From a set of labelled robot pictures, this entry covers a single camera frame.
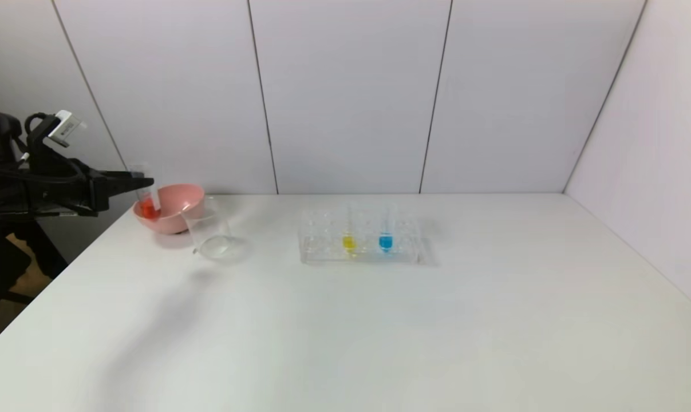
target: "red liquid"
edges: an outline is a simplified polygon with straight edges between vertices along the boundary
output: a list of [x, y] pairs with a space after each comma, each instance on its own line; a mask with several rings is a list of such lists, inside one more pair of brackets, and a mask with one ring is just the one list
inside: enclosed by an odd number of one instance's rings
[[160, 217], [160, 213], [161, 211], [155, 209], [155, 204], [151, 197], [147, 197], [142, 201], [141, 215], [144, 216], [145, 219], [157, 219]]

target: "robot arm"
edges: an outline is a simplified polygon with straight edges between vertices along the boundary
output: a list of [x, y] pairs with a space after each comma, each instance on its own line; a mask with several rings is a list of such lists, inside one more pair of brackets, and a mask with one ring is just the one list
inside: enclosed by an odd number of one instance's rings
[[[31, 122], [41, 119], [34, 128]], [[0, 222], [45, 216], [97, 216], [109, 209], [111, 196], [145, 188], [154, 179], [138, 173], [98, 171], [52, 150], [45, 139], [67, 148], [79, 125], [70, 112], [37, 113], [25, 122], [26, 144], [14, 117], [0, 113]], [[14, 161], [11, 141], [23, 152]]]

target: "pink bowl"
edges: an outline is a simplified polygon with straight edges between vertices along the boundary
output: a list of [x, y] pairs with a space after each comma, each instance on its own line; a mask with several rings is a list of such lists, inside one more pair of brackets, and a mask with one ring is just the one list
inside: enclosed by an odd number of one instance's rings
[[159, 196], [162, 208], [159, 218], [154, 220], [144, 218], [138, 201], [132, 207], [134, 216], [153, 232], [171, 235], [185, 232], [188, 229], [181, 214], [184, 208], [188, 208], [193, 216], [196, 213], [202, 214], [202, 204], [206, 197], [206, 191], [198, 185], [169, 185], [159, 189]]

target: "blue liquid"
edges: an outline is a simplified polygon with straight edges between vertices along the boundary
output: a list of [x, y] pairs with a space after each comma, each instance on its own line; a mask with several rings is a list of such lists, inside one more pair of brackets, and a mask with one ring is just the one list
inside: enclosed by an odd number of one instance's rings
[[381, 250], [389, 251], [393, 246], [393, 236], [390, 233], [382, 233], [378, 238], [378, 245], [381, 246]]

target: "floor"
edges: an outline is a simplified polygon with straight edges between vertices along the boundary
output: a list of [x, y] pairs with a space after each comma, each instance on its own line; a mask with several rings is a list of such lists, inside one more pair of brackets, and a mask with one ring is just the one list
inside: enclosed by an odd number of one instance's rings
[[[39, 266], [37, 266], [37, 261], [34, 258], [34, 253], [32, 249], [27, 246], [23, 240], [18, 240], [14, 235], [9, 235], [7, 237], [12, 243], [14, 243], [18, 248], [23, 250], [27, 255], [32, 258], [32, 263], [27, 268], [27, 271], [17, 279], [17, 283], [10, 289], [10, 291], [15, 293], [20, 293], [21, 295], [27, 295], [35, 297], [43, 289], [45, 289], [48, 284], [50, 284], [50, 278], [42, 273]], [[27, 305], [22, 303], [8, 302], [8, 300], [0, 300], [0, 333], [5, 330], [5, 328], [15, 320], [21, 311], [26, 308]]]

